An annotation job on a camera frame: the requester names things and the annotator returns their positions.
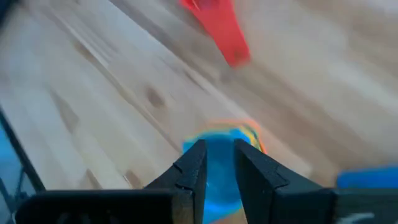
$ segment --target wood knot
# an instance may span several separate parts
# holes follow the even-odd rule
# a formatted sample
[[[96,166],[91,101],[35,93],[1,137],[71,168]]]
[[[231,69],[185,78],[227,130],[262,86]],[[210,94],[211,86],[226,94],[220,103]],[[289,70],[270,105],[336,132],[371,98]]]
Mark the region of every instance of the wood knot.
[[[94,55],[84,46],[80,41],[76,40],[74,41],[73,45],[75,46],[75,49],[84,57],[86,58],[89,62],[92,62],[94,59]]]
[[[148,86],[146,90],[146,95],[152,106],[156,108],[165,106],[164,99],[158,94],[158,92],[154,88]]]

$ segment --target red object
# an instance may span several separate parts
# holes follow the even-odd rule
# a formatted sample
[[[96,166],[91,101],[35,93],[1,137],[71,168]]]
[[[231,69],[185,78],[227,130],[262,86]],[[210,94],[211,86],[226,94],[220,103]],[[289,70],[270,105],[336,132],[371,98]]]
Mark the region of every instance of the red object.
[[[231,0],[181,0],[181,3],[203,24],[230,66],[250,59]]]

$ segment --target black plastic part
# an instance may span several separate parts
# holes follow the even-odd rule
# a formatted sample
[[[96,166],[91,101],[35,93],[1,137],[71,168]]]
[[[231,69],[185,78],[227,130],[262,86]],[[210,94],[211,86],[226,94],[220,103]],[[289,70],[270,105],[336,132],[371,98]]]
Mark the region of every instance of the black plastic part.
[[[21,205],[16,222],[201,224],[206,163],[198,141],[145,189],[41,192]]]
[[[236,179],[248,223],[329,223],[333,191],[298,175],[243,140],[235,141]]]
[[[397,223],[398,189],[339,189],[333,223]]]
[[[199,140],[146,189],[166,187],[176,190],[178,195],[173,202],[174,221],[200,224],[203,220],[206,175],[206,142]]]
[[[22,204],[16,223],[173,223],[165,190],[49,191]]]

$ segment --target wooden floor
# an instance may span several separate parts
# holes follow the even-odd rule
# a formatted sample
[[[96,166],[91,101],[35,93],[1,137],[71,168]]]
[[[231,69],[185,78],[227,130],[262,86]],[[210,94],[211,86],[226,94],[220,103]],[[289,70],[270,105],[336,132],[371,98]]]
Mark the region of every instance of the wooden floor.
[[[395,1],[235,0],[228,67],[178,0],[36,0],[0,34],[0,103],[48,189],[141,188],[219,119],[325,186],[398,161]]]

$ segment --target blue object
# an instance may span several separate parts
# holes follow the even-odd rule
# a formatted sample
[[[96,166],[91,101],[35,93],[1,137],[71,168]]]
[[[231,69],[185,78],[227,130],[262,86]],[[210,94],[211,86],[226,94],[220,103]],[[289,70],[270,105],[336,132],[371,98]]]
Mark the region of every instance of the blue object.
[[[336,182],[340,188],[396,188],[398,167],[378,167],[342,172]]]
[[[235,178],[233,159],[234,140],[249,138],[239,129],[208,131],[183,143],[186,153],[199,140],[206,140],[207,183],[203,223],[224,218],[242,207],[241,196]]]

